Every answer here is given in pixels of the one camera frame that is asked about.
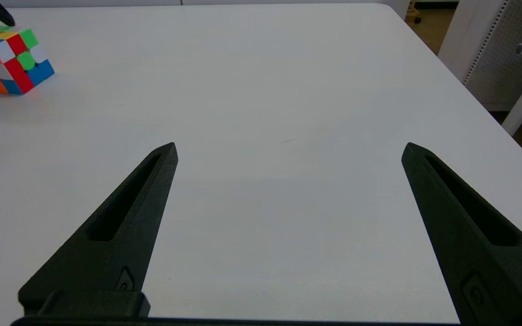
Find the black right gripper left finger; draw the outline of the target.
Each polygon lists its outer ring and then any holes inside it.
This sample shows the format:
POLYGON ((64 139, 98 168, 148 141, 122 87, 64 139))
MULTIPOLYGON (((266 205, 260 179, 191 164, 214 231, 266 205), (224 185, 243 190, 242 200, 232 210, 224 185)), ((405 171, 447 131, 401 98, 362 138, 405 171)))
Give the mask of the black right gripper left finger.
POLYGON ((145 317, 142 293, 178 164, 151 151, 23 285, 25 317, 145 317))

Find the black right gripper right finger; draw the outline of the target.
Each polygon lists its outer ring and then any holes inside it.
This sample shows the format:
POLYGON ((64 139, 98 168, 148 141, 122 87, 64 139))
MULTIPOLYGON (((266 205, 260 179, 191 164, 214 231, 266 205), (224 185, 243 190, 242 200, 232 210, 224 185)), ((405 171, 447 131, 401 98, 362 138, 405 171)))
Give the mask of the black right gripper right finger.
POLYGON ((522 231, 430 150, 401 163, 460 323, 522 326, 522 231))

